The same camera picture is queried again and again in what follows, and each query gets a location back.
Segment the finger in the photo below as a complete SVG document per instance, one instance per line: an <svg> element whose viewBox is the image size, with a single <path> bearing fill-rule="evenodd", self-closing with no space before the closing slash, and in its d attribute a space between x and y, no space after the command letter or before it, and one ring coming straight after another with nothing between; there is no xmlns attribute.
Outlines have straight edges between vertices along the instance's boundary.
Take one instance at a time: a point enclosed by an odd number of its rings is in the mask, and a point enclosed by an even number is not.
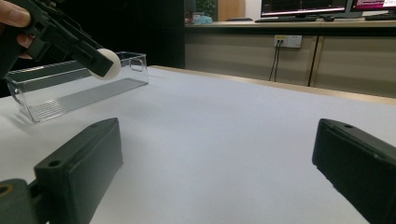
<svg viewBox="0 0 396 224"><path fill-rule="evenodd" d="M29 54L27 54L26 52L22 53L20 55L20 58L22 59L33 59L32 56L30 56Z"/></svg>
<svg viewBox="0 0 396 224"><path fill-rule="evenodd" d="M30 20L30 14L24 8L0 0L0 22L16 27L25 27L29 25Z"/></svg>
<svg viewBox="0 0 396 224"><path fill-rule="evenodd" d="M25 48L29 48L29 46L33 42L33 37L31 35L21 34L17 36L17 41L20 45L24 46Z"/></svg>

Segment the transparent plastic container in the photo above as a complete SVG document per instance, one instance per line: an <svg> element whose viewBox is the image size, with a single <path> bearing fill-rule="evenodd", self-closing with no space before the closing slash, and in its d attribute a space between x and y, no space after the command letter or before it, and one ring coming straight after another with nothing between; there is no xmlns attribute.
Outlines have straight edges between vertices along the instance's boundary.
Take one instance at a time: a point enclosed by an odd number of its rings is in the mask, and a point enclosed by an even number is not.
<svg viewBox="0 0 396 224"><path fill-rule="evenodd" d="M121 70L110 80L99 80L70 61L9 72L7 85L21 113L34 123L42 122L149 84L146 54L117 55Z"/></svg>

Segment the white egg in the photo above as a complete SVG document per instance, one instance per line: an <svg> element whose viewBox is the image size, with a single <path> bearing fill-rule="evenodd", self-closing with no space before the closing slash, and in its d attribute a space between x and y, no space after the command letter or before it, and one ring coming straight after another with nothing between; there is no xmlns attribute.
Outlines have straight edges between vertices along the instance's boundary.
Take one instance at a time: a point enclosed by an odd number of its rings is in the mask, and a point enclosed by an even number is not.
<svg viewBox="0 0 396 224"><path fill-rule="evenodd" d="M98 51L105 55L109 60L111 60L113 62L113 65L111 65L110 69L104 77L98 76L94 72L89 70L91 75L101 80L110 80L116 77L121 70L121 62L119 56L117 56L115 52L109 49L98 49Z"/></svg>

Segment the monitor screen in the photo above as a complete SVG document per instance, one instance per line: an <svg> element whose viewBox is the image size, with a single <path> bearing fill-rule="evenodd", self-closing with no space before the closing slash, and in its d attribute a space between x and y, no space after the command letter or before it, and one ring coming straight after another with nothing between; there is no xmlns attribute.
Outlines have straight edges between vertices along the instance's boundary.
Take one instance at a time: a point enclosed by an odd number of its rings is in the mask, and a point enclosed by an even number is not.
<svg viewBox="0 0 396 224"><path fill-rule="evenodd" d="M347 0L262 0L261 17L296 16L345 12Z"/></svg>
<svg viewBox="0 0 396 224"><path fill-rule="evenodd" d="M352 11L396 10L395 0L353 0Z"/></svg>

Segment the white tabletop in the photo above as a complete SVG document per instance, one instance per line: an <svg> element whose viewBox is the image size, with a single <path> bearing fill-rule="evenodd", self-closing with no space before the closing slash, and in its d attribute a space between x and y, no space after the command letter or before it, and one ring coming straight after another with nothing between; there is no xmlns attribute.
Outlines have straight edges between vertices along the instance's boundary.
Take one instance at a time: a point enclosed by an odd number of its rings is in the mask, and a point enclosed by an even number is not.
<svg viewBox="0 0 396 224"><path fill-rule="evenodd" d="M312 164L318 121L396 145L395 105L148 71L147 86L38 124L0 99L0 180L31 182L52 151L119 118L124 164L92 224L367 223Z"/></svg>

